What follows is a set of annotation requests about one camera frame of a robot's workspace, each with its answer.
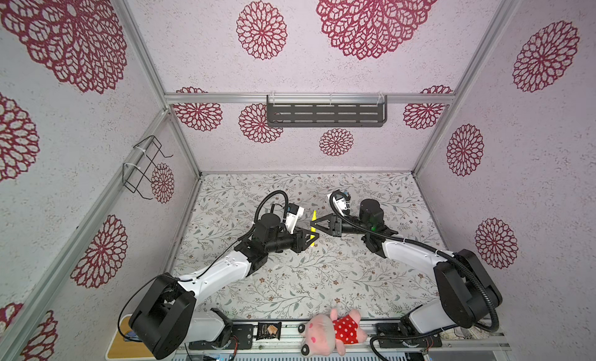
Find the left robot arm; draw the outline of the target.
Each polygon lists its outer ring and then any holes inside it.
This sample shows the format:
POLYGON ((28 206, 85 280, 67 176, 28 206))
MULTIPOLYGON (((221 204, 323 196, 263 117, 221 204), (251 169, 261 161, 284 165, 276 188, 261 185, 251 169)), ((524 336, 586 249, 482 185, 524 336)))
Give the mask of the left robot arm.
POLYGON ((197 310, 197 305, 225 286, 250 276, 269 254, 290 250, 299 254, 312 246, 316 231, 289 229, 274 213, 256 221, 247 236, 208 267, 180 277, 167 272, 146 284, 147 292, 130 316, 129 326, 157 359, 166 359, 183 344, 231 341, 233 322, 222 311, 197 310))

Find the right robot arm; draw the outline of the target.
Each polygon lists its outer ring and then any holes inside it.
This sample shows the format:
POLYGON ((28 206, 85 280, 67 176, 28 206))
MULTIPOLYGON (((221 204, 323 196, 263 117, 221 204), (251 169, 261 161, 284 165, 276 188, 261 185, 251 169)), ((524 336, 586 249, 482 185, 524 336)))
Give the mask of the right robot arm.
POLYGON ((315 217, 310 226, 332 237, 361 235, 366 248, 381 258, 407 264, 433 279, 438 297, 400 319, 400 338, 410 341, 435 336, 452 328, 479 328, 496 332, 502 296, 479 258, 470 250, 444 251, 399 236, 388 227, 375 199, 365 199, 352 215, 346 194, 334 192, 331 213, 315 217))

